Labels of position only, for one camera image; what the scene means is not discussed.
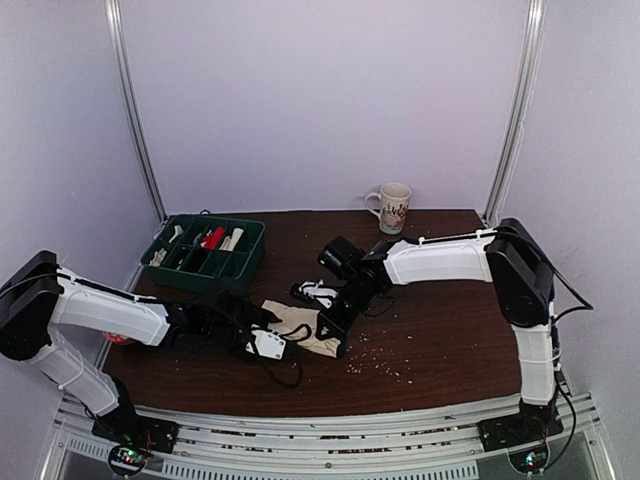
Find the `cream boxer underwear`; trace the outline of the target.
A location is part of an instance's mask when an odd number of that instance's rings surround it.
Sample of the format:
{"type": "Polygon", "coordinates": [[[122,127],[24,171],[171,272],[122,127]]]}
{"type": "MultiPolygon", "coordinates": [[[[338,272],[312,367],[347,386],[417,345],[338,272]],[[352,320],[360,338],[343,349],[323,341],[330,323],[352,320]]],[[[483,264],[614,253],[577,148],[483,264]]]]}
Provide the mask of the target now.
{"type": "Polygon", "coordinates": [[[219,246],[220,251],[232,252],[242,239],[245,230],[239,227],[233,229],[230,235],[226,236],[219,246]]]}

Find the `cream underwear navy trim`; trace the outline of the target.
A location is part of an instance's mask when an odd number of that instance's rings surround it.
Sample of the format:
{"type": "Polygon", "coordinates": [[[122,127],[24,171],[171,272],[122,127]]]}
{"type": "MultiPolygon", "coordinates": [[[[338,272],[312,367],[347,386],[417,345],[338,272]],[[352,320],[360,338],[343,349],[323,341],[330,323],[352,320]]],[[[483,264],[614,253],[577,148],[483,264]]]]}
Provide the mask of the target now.
{"type": "Polygon", "coordinates": [[[316,337],[318,310],[288,306],[265,300],[261,307],[274,315],[269,329],[316,355],[337,358],[341,341],[336,338],[319,340],[316,337]]]}

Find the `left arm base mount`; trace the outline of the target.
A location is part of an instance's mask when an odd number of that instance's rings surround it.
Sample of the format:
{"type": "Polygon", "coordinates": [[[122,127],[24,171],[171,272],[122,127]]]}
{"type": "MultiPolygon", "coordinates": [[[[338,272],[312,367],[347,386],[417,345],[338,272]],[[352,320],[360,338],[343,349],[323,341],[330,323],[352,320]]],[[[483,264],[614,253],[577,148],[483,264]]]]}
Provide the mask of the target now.
{"type": "Polygon", "coordinates": [[[143,452],[172,453],[179,433],[179,425],[172,421],[140,417],[133,425],[111,427],[95,420],[91,430],[94,436],[143,452]]]}

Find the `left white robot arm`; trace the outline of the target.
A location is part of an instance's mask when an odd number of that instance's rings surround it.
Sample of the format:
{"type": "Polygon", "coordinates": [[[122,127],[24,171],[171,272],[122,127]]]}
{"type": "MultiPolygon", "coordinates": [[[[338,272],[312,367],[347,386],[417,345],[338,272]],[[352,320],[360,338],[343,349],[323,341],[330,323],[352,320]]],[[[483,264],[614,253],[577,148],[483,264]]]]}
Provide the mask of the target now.
{"type": "Polygon", "coordinates": [[[61,332],[77,326],[147,346],[184,346],[221,339],[250,354],[280,359],[284,342],[269,314],[230,284],[186,301],[139,296],[89,281],[41,251],[1,288],[1,353],[40,369],[79,399],[97,424],[123,444],[145,434],[144,421],[119,380],[86,360],[61,332]]]}

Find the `green compartment tray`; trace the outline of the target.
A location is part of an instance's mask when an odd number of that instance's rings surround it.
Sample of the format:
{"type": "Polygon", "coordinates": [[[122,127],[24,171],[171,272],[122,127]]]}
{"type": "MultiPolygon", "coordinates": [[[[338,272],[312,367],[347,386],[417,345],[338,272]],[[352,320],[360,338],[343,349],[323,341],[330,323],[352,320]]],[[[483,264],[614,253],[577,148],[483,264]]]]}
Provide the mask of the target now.
{"type": "Polygon", "coordinates": [[[151,280],[161,286],[204,291],[217,278],[230,278],[247,285],[265,252],[266,226],[261,221],[220,217],[209,213],[179,214],[168,218],[141,258],[151,280]],[[234,228],[245,230],[232,252],[200,246],[203,237],[222,226],[224,238],[234,228]]]}

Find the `white patterned ceramic mug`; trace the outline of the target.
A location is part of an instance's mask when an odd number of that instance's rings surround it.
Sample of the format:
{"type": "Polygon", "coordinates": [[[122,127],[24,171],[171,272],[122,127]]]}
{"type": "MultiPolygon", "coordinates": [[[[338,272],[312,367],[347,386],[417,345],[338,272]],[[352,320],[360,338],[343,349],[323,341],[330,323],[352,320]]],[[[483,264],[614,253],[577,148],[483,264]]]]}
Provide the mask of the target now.
{"type": "Polygon", "coordinates": [[[378,219],[379,229],[387,235],[402,232],[407,218],[412,191],[402,183],[390,182],[364,198],[365,208],[378,219]]]}

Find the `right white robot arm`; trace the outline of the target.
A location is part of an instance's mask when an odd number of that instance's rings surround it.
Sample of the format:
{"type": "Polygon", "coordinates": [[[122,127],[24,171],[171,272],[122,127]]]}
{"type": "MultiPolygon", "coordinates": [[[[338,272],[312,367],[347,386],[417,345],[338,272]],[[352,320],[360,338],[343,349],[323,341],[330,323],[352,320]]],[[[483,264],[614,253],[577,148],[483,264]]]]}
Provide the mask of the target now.
{"type": "Polygon", "coordinates": [[[492,284],[515,335],[520,365],[513,433],[530,442],[550,426],[561,352],[555,284],[565,279],[520,221],[507,218],[495,228],[468,234],[381,241],[369,250],[338,236],[324,247],[318,262],[344,283],[330,306],[320,310],[319,340],[345,340],[371,300],[394,286],[428,281],[492,284]]]}

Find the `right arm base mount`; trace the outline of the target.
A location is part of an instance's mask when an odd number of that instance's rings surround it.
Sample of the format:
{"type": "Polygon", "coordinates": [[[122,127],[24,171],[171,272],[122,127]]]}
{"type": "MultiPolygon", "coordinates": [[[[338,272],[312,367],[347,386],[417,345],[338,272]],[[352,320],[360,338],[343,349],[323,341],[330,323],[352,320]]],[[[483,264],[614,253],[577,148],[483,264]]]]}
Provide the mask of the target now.
{"type": "Polygon", "coordinates": [[[564,431],[560,419],[543,424],[539,419],[525,418],[520,414],[482,420],[477,428],[485,452],[512,449],[529,443],[539,444],[549,436],[564,431]]]}

